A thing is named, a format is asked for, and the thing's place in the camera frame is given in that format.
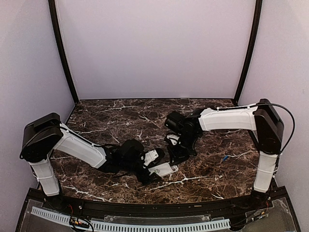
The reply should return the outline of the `white remote control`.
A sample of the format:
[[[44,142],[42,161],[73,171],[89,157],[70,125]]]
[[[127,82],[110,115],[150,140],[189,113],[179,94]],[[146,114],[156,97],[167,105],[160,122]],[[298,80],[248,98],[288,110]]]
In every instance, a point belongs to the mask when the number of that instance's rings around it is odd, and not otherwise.
[[[155,173],[160,177],[164,177],[177,172],[179,168],[177,165],[171,166],[169,162],[165,162],[160,165],[149,168],[148,170],[150,171],[150,174]]]

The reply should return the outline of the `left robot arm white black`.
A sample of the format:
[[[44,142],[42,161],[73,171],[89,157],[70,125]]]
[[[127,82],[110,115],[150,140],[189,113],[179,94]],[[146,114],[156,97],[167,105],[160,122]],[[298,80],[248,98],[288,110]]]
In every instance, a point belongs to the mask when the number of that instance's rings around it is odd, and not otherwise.
[[[68,207],[68,199],[60,194],[60,185],[49,160],[54,150],[69,154],[103,173],[132,173],[144,185],[152,180],[144,164],[144,147],[137,140],[127,140],[122,145],[98,145],[70,130],[57,113],[50,113],[25,126],[19,157],[31,165],[45,195],[50,196],[49,203],[58,211]]]

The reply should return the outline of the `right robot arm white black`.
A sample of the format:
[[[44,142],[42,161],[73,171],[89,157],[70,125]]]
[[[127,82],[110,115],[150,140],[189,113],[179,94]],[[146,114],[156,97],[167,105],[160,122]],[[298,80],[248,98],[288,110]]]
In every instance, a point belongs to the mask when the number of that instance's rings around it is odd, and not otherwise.
[[[177,111],[171,112],[165,120],[165,126],[170,130],[165,136],[170,162],[177,165],[196,156],[196,142],[205,132],[243,130],[254,133],[259,161],[254,193],[247,198],[246,205],[251,210],[258,209],[265,202],[264,193],[268,192],[279,159],[295,132],[292,129],[287,141],[283,141],[284,122],[276,108],[286,111],[295,123],[291,111],[268,99],[245,106],[198,108],[186,116]]]

